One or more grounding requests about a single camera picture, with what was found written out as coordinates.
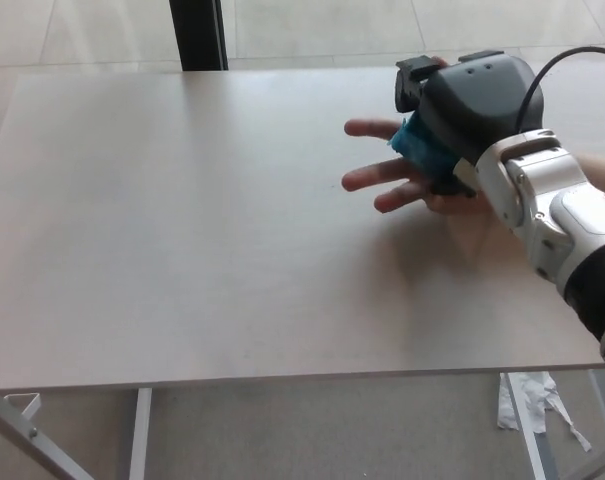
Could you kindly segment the person's bare hand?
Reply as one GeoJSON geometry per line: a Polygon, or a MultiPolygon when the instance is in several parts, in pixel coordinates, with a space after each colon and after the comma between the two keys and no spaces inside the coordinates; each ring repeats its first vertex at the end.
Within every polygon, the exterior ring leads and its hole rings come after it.
{"type": "MultiPolygon", "coordinates": [[[[400,126],[401,122],[393,120],[350,119],[344,124],[344,132],[350,137],[368,137],[388,141],[400,126]]],[[[405,180],[405,182],[376,196],[373,205],[378,212],[390,213],[421,201],[429,210],[441,215],[492,213],[488,200],[481,193],[472,198],[464,195],[438,196],[431,193],[430,182],[402,157],[347,172],[342,177],[341,185],[346,191],[354,192],[400,180],[405,180]]]]}

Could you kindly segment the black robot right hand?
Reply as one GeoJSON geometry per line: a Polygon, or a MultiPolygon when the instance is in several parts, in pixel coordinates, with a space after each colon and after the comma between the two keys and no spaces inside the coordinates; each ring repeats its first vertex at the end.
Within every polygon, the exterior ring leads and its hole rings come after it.
{"type": "Polygon", "coordinates": [[[522,59],[484,50],[444,64],[421,55],[396,63],[395,107],[407,113],[391,148],[429,182],[435,195],[473,197],[454,170],[474,165],[496,142],[516,133],[535,73],[522,59]]]}

